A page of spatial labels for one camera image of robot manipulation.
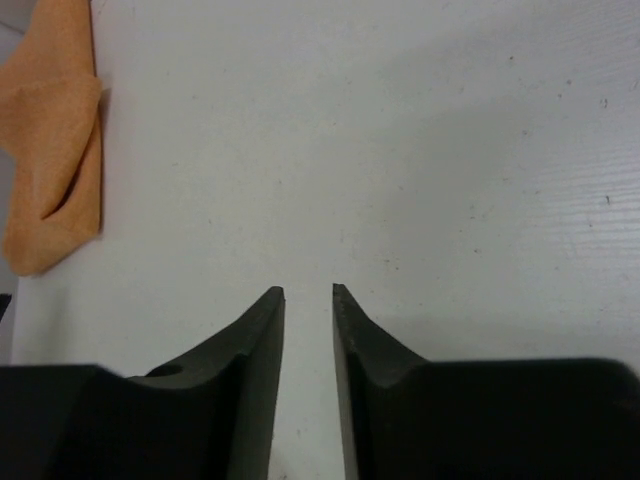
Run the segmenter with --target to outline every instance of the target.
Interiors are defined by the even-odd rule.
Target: orange cloth
[[[0,147],[16,162],[3,252],[18,275],[55,265],[100,229],[101,82],[88,0],[39,0],[0,67]]]

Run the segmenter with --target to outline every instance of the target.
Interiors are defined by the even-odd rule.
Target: tabletop
[[[14,363],[144,374],[287,298],[271,477],[344,478],[331,284],[429,359],[640,367],[640,3],[94,0],[104,225]]]

